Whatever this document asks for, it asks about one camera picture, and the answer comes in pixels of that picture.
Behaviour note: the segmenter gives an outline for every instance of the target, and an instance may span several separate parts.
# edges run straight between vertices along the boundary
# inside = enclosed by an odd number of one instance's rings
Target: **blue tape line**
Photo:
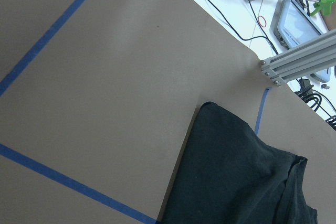
[[[7,157],[8,159],[17,162],[18,164],[21,164],[28,169],[31,169],[37,173],[40,173],[41,175],[46,176],[47,178],[50,178],[66,187],[69,187],[85,196],[88,196],[91,199],[94,199],[110,208],[113,208],[114,210],[117,210],[129,217],[132,217],[133,219],[136,219],[142,223],[145,224],[160,224],[157,220],[144,215],[143,213],[126,206],[123,203],[120,203],[109,196],[106,196],[66,175],[63,175],[27,156],[22,155],[19,152],[16,152],[15,150],[8,148],[7,146],[0,144],[0,155]]]
[[[0,82],[0,97],[85,0],[75,0]]]
[[[257,116],[256,127],[254,129],[254,132],[256,133],[256,135],[258,135],[258,133],[259,133],[261,116],[262,116],[262,111],[264,110],[266,97],[267,97],[268,91],[270,91],[271,89],[272,88],[266,88],[263,95],[262,95],[262,98],[261,98],[261,103],[260,103],[259,112],[258,112],[258,116]]]

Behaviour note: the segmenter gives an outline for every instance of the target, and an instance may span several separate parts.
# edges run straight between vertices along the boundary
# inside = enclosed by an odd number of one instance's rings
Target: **green clamp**
[[[314,3],[314,7],[316,8],[310,16],[314,16],[316,13],[322,10],[322,15],[331,14],[331,5],[336,0],[320,0],[318,3]]]

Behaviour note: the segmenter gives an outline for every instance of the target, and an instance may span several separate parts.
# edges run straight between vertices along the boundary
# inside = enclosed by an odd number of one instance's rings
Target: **tablet screen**
[[[284,32],[289,33],[291,38],[296,39],[295,44],[304,43],[320,35],[313,24],[303,15],[303,13],[292,3],[289,4],[286,19],[284,22]]]

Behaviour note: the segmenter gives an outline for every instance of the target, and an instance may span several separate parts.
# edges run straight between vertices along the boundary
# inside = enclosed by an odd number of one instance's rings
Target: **brown cardboard surface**
[[[156,218],[195,109],[214,101],[254,127],[271,85],[257,56],[192,0],[86,0],[0,97],[1,143]],[[309,127],[302,128],[302,118]],[[288,88],[274,87],[260,136],[308,155],[308,167],[314,164],[304,183],[307,203],[325,223],[335,220],[328,210],[335,203],[322,201],[336,194],[336,169],[328,166],[336,157],[335,132]],[[318,148],[325,157],[313,156],[317,137],[324,140]],[[3,160],[3,178],[32,179],[28,185],[46,190],[52,185],[49,197],[61,193],[69,204],[69,189]],[[326,179],[323,187],[313,186],[316,176]],[[9,205],[11,195],[30,201],[35,188],[19,182],[13,187],[3,178]],[[36,194],[29,211],[25,204],[2,206],[0,211],[11,212],[5,223],[24,222],[34,209],[34,223],[50,222],[39,213],[52,213],[51,204],[63,211],[63,202],[43,197]],[[80,223],[76,211],[90,209],[91,202],[83,200],[66,216]],[[101,205],[86,214],[104,223],[105,211]],[[120,218],[116,223],[133,223],[110,211]]]
[[[0,79],[74,0],[0,0]]]

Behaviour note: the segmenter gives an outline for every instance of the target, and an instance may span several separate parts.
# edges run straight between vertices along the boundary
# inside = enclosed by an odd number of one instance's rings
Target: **black cloth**
[[[270,147],[207,102],[179,165],[162,224],[317,223],[302,193],[307,159]]]

